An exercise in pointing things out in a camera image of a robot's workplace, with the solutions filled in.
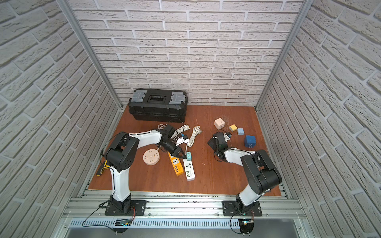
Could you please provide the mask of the orange power strip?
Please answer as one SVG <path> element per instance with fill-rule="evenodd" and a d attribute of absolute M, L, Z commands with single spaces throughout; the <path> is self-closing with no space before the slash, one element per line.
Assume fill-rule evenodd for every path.
<path fill-rule="evenodd" d="M 168 155 L 169 155 L 169 158 L 171 160 L 172 166 L 174 168 L 175 174 L 177 176 L 183 174 L 184 173 L 184 169 L 182 167 L 180 159 L 177 158 L 177 157 L 172 156 L 169 152 L 168 152 Z"/>

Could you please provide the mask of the yellow charger plug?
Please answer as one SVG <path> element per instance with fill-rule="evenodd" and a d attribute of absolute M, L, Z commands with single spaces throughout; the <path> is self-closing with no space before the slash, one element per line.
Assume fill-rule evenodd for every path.
<path fill-rule="evenodd" d="M 231 131 L 231 132 L 233 132 L 233 131 L 236 131 L 238 128 L 237 128 L 237 126 L 235 125 L 235 124 L 233 124 L 233 125 L 231 125 L 230 127 L 229 127 L 229 130 Z"/>

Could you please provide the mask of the white power strip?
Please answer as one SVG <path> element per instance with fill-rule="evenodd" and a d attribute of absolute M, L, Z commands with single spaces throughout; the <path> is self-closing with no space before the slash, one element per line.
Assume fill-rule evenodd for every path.
<path fill-rule="evenodd" d="M 184 169 L 185 169 L 185 175 L 187 178 L 187 181 L 192 181 L 195 179 L 195 173 L 192 161 L 188 161 L 187 159 L 184 159 Z"/>

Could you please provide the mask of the light blue charger plug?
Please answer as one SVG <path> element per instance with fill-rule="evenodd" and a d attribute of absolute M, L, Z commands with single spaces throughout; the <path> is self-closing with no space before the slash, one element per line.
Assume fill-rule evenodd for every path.
<path fill-rule="evenodd" d="M 238 133 L 238 135 L 244 135 L 245 134 L 244 129 L 242 129 L 242 128 L 238 128 L 237 133 Z"/>

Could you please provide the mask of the round pink power socket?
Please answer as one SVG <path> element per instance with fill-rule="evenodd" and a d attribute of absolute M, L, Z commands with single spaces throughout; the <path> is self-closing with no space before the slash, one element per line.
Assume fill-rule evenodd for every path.
<path fill-rule="evenodd" d="M 147 150 L 143 155 L 143 161 L 148 166 L 156 165 L 160 160 L 160 154 L 157 149 Z"/>

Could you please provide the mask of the dark blue adapter plug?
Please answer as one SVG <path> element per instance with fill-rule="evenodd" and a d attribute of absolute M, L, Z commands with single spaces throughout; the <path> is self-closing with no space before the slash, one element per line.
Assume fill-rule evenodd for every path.
<path fill-rule="evenodd" d="M 244 145 L 247 148 L 254 148 L 257 144 L 256 137 L 253 135 L 246 135 L 244 139 Z"/>

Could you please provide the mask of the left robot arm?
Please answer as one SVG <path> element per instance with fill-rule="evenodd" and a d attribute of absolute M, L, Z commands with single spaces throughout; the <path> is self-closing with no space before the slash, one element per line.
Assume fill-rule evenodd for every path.
<path fill-rule="evenodd" d="M 111 202 L 119 206 L 120 210 L 130 207 L 129 170 L 138 149 L 154 144 L 163 147 L 174 157 L 187 158 L 182 148 L 173 142 L 171 137 L 174 133 L 175 129 L 171 125 L 167 125 L 163 129 L 153 129 L 141 133 L 123 132 L 115 137 L 104 158 L 111 167 L 113 190 Z"/>

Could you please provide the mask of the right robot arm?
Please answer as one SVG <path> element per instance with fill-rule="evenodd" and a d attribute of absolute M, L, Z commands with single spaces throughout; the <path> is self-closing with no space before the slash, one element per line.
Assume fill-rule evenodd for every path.
<path fill-rule="evenodd" d="M 282 176 L 265 150 L 246 151 L 229 147 L 225 135 L 217 132 L 208 145 L 219 161 L 242 166 L 248 185 L 236 197 L 239 209 L 249 208 L 265 193 L 282 183 Z"/>

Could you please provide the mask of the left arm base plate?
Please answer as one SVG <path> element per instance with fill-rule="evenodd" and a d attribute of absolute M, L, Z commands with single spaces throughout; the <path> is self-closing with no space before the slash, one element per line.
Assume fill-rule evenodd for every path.
<path fill-rule="evenodd" d="M 127 200 L 126 202 L 110 201 L 106 207 L 106 216 L 143 216 L 146 200 Z"/>

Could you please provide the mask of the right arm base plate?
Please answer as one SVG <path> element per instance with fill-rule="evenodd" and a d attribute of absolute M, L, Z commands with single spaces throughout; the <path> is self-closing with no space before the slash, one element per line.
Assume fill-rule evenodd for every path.
<path fill-rule="evenodd" d="M 226 217 L 231 217 L 234 214 L 247 217 L 261 217 L 263 215 L 261 205 L 258 201 L 245 206 L 239 201 L 223 200 L 222 211 Z"/>

